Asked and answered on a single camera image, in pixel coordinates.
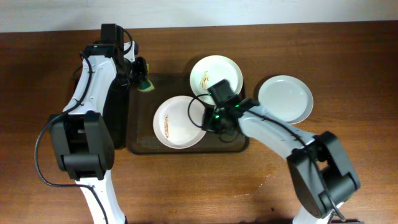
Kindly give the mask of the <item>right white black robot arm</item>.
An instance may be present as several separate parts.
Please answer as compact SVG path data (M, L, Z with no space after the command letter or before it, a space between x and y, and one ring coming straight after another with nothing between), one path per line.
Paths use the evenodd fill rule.
M336 135L316 135L271 115L259 102L245 99L224 102L205 110L202 128L217 134L239 131L255 139L287 161L302 208L294 223L329 223L337 216L346 221L340 207L361 184Z

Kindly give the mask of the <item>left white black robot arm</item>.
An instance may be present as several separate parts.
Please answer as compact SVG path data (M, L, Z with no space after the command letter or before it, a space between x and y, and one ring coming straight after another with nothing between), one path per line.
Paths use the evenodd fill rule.
M127 223L111 169L115 151L126 144L130 88L154 89L137 53L134 41L87 46L71 100L45 125L59 169L73 180L61 187L81 189L95 223Z

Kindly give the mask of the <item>light grey plate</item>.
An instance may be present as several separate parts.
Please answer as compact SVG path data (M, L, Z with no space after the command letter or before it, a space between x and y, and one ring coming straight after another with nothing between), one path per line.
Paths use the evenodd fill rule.
M297 124L307 119L313 109L313 95L298 78L277 75L267 79L257 94L258 101L275 117Z

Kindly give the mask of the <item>green yellow sponge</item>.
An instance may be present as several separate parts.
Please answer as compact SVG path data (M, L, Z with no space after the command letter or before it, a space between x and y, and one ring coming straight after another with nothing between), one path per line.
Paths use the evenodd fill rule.
M143 69L143 74L140 75L137 90L141 92L150 92L152 90L155 90L153 83L149 79L149 65L145 65Z

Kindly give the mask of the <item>white plate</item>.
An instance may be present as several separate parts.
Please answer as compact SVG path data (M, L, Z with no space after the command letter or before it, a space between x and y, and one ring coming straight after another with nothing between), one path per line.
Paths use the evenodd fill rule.
M198 143L206 132L201 129L205 107L191 96L175 96L155 112L152 126L156 138L172 149L185 149Z
M228 57L211 55L199 60L190 72L190 87L195 96L208 93L207 89L226 79L235 94L243 88L243 74Z

